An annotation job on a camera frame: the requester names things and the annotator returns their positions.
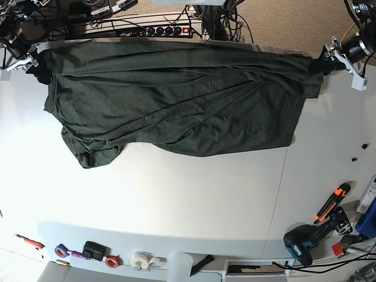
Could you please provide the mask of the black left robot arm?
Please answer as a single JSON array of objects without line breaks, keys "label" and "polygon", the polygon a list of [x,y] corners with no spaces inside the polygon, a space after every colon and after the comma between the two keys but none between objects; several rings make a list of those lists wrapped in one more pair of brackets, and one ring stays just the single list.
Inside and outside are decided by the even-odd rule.
[{"label": "black left robot arm", "polygon": [[311,75],[332,71],[349,70],[350,66],[375,55],[375,1],[345,1],[349,16],[358,32],[349,39],[332,39],[330,46],[324,46],[320,56],[308,67]]}]

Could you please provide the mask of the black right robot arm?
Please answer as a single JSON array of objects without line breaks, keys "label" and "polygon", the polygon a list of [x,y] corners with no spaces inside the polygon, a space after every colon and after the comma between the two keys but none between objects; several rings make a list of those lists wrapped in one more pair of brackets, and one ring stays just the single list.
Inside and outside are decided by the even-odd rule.
[{"label": "black right robot arm", "polygon": [[52,82],[52,72],[46,66],[45,58],[38,52],[38,45],[49,37],[57,24],[60,3],[56,3],[57,11],[43,35],[29,39],[22,30],[22,24],[48,3],[49,1],[1,1],[1,47],[4,49],[1,75],[22,69],[36,77],[41,84],[49,85]]}]

